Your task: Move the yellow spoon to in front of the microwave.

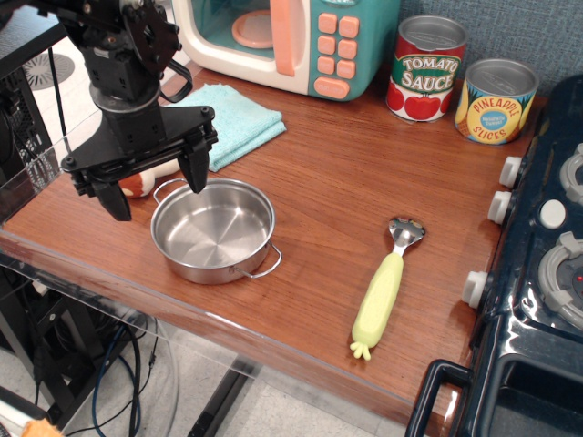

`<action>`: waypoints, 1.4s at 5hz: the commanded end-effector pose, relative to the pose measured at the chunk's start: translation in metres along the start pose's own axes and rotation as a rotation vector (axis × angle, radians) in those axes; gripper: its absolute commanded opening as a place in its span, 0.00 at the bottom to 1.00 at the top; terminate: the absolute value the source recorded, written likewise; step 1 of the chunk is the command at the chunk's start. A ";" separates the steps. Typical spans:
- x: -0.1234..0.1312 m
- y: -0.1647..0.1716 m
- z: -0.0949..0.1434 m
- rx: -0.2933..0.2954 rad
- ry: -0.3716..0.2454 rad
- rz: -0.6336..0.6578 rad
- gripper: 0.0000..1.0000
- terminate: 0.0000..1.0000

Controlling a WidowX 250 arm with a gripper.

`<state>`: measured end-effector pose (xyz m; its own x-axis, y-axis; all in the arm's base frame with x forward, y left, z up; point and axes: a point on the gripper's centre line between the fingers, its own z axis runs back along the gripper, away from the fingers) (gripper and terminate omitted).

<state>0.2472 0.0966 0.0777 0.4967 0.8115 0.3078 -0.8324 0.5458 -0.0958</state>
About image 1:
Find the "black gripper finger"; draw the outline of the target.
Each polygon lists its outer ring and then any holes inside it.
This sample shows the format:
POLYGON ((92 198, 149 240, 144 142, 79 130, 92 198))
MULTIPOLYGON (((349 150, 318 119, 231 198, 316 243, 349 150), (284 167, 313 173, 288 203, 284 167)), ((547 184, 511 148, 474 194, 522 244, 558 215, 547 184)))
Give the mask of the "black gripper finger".
POLYGON ((209 172, 209 148, 204 141, 189 142, 178 157, 180 170, 191 190, 198 194, 207 185, 209 172))
POLYGON ((101 206, 117 221, 131 221, 131 211, 126 195, 117 182, 94 184, 101 206))

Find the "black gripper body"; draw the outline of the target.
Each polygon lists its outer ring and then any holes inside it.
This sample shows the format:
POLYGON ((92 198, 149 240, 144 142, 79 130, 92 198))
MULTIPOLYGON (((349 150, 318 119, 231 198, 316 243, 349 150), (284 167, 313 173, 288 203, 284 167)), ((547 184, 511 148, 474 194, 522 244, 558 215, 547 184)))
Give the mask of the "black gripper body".
POLYGON ((81 195, 94 197, 94 184, 123 178, 176 159, 189 142, 218 141, 209 106, 171 107, 156 101, 136 111, 103 111, 95 133, 61 161, 81 195))

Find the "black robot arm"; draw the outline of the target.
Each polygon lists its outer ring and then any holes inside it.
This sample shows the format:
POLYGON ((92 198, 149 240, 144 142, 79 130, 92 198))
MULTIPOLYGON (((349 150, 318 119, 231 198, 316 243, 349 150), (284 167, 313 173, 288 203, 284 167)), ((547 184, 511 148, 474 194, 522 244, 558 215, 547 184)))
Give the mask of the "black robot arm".
POLYGON ((211 107, 179 107, 192 89, 164 96, 166 69, 187 70, 173 59, 179 28, 153 1, 32 1, 43 15, 55 15, 81 53, 89 94, 101 113, 96 132, 61 161, 80 195, 97 198, 116 220, 129 221, 130 207, 120 180, 176 160, 191 190, 207 184, 209 153, 217 142, 211 107))

